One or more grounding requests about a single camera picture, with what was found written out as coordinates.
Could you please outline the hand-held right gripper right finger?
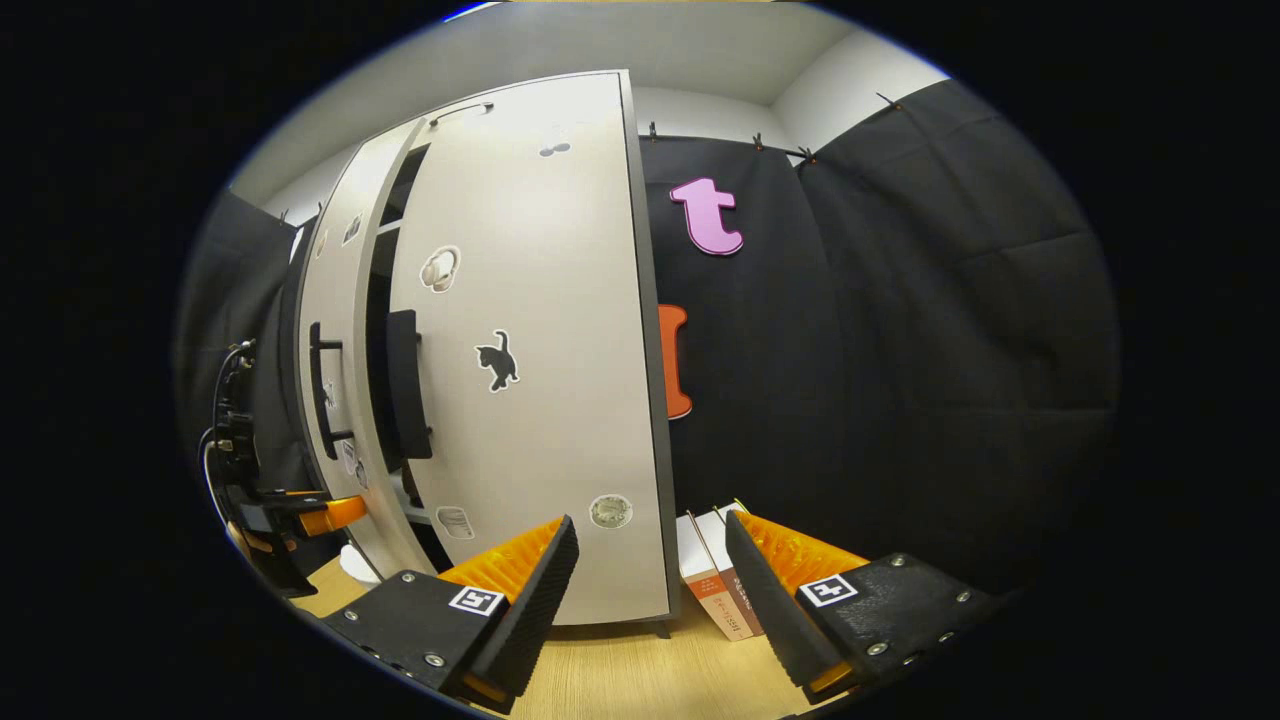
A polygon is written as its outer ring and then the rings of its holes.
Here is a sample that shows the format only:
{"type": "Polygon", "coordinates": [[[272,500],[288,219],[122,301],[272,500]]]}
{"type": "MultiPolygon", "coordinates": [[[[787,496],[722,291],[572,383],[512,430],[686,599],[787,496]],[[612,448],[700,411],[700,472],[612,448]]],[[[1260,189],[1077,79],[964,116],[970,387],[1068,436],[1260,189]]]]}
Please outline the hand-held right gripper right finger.
{"type": "Polygon", "coordinates": [[[776,659],[809,701],[900,682],[1011,598],[910,553],[867,560],[744,510],[727,511],[724,542],[776,659]]]}

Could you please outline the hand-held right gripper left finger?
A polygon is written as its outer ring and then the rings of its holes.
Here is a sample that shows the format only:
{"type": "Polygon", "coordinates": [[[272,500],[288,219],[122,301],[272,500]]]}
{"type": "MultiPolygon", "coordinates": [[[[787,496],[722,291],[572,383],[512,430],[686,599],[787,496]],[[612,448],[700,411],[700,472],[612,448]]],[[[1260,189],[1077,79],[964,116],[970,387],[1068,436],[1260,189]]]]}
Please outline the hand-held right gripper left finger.
{"type": "Polygon", "coordinates": [[[396,571],[319,621],[407,682],[508,714],[577,561],[573,520],[559,516],[438,575],[396,571]]]}

